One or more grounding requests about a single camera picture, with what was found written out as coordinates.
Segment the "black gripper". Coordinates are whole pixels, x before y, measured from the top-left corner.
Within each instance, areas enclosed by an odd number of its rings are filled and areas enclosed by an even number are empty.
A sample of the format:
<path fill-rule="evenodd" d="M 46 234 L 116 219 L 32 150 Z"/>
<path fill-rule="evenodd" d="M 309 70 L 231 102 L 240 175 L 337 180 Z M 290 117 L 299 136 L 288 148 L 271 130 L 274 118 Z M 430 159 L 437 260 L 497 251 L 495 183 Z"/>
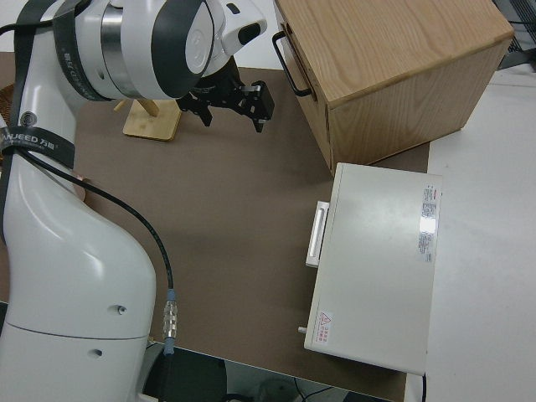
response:
<path fill-rule="evenodd" d="M 271 120 L 275 102 L 267 84 L 258 80 L 243 85 L 235 62 L 227 62 L 220 70 L 204 76 L 180 99 L 180 110 L 191 111 L 205 126 L 210 126 L 213 116 L 208 105 L 231 108 L 251 119 L 258 133 Z"/>

